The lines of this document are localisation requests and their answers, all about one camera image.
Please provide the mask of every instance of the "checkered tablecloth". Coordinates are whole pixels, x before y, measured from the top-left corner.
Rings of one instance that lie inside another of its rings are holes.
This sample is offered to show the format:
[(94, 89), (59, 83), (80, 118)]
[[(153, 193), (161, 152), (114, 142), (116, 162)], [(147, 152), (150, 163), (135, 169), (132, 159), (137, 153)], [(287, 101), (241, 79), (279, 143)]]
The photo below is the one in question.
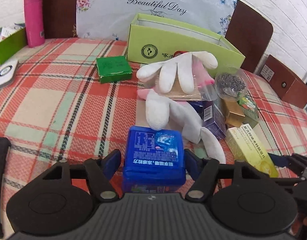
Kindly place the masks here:
[[(21, 63), (15, 81), (0, 90), (0, 136), (12, 142), (2, 191), (5, 237), (12, 233), (6, 203), (24, 185), (61, 158), (75, 163), (106, 156), (115, 148), (124, 155), (129, 127), (148, 126), (145, 102), (137, 98), (137, 89), (143, 86), (136, 78), (139, 64), (130, 63), (132, 80), (98, 82), (95, 59), (125, 55), (126, 49), (121, 41), (72, 38), (47, 40), (15, 55)], [(250, 94), (260, 109), (261, 120), (254, 130), (268, 152), (307, 155), (307, 114), (281, 102), (264, 79), (247, 75)], [(174, 127), (170, 122), (167, 128)], [(185, 143), (196, 155), (206, 156), (202, 143)], [(226, 143), (220, 143), (227, 163), (233, 163)], [(292, 176), (286, 169), (279, 171)], [(121, 192), (121, 170), (111, 183)], [(229, 183), (223, 180), (218, 186)], [(191, 185), (188, 179), (180, 192)]]

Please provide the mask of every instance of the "pink bottle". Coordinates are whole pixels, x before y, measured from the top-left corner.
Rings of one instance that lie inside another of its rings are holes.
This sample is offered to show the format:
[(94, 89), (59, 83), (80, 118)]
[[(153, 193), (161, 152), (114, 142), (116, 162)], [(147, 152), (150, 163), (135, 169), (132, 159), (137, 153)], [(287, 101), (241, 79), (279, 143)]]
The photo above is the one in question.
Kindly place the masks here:
[(24, 0), (24, 13), (28, 46), (44, 44), (43, 0)]

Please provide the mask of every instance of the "pink flower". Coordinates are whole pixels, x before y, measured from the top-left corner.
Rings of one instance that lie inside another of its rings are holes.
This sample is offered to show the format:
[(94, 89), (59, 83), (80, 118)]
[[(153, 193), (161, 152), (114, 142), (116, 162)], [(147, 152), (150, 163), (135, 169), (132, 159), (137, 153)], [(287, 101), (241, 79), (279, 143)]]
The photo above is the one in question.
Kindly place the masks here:
[(77, 0), (77, 7), (80, 9), (87, 10), (90, 7), (90, 1), (89, 0)]

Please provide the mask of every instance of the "wall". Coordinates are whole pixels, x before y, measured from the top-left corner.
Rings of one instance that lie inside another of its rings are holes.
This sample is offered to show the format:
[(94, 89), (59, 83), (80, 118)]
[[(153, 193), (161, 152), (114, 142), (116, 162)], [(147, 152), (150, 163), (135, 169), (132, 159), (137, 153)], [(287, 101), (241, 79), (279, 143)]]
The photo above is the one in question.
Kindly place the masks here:
[[(307, 79), (307, 0), (242, 0), (264, 15), (274, 34), (259, 64), (272, 54)], [(23, 21), (22, 0), (0, 0), (0, 26)]]

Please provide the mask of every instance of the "blue plastic container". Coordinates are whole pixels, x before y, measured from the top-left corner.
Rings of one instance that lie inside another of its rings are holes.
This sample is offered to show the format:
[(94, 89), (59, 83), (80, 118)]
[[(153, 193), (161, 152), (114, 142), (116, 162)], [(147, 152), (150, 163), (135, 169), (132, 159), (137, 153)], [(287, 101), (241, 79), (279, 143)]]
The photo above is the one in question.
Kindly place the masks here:
[(186, 181), (181, 133), (129, 129), (123, 170), (123, 191), (174, 192)]

